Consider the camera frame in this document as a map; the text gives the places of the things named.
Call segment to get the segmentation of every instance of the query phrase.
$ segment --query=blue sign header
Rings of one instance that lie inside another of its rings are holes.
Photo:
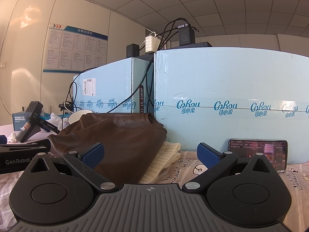
[[[93,37],[100,38],[100,39],[103,39],[103,40],[107,40],[107,38],[108,38],[106,35],[99,34],[99,33],[96,33],[96,32],[87,31],[87,30],[72,27],[72,26],[66,26],[64,28],[64,30],[68,31],[68,32],[74,32],[74,33],[82,34],[82,35],[93,36]]]

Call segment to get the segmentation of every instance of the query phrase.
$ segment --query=bulletin board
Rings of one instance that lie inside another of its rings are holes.
[[[50,23],[43,72],[79,73],[106,64],[108,36]]]

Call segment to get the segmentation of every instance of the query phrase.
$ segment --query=white power strip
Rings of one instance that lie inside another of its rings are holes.
[[[159,47],[160,41],[161,40],[159,38],[156,38],[154,36],[145,37],[145,53],[156,52]]]

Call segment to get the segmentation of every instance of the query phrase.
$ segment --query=table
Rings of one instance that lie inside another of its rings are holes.
[[[12,124],[11,125],[0,125],[0,135],[5,135],[6,137],[9,137],[12,133],[18,134],[18,132],[19,131],[14,131]],[[47,136],[50,135],[50,134],[56,134],[56,133],[54,133],[52,131],[50,131],[48,133],[45,130],[41,129],[40,132],[31,136],[26,142],[24,142],[24,144],[47,138]],[[8,144],[21,144],[21,143],[19,141],[17,141],[15,143],[8,142]]]

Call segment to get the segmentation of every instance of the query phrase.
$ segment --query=white wall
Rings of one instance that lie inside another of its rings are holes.
[[[309,38],[291,35],[222,35],[206,36],[195,39],[196,43],[209,42],[213,47],[243,47],[283,51],[309,57]],[[179,41],[171,42],[172,47]]]
[[[45,112],[60,113],[75,74],[42,72],[50,22],[108,35],[108,63],[125,58],[126,46],[145,38],[145,27],[85,0],[0,0],[0,62],[7,62],[0,69],[0,94],[10,113],[34,100]],[[0,125],[10,123],[0,102]]]

